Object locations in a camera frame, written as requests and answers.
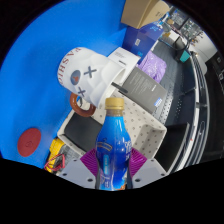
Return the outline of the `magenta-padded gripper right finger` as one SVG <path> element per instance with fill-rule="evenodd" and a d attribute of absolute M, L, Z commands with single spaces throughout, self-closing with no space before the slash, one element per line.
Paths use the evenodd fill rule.
<path fill-rule="evenodd" d="M 127 177 L 128 189 L 141 188 L 166 175 L 166 171 L 156 159 L 147 159 L 138 150 L 131 150 Z"/>

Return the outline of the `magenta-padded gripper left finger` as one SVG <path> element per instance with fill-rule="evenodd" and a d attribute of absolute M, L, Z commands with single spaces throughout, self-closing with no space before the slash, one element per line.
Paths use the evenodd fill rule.
<path fill-rule="evenodd" d="M 84 188 L 94 189 L 98 175 L 96 150 L 92 149 L 79 159 L 72 159 L 59 176 Z"/>

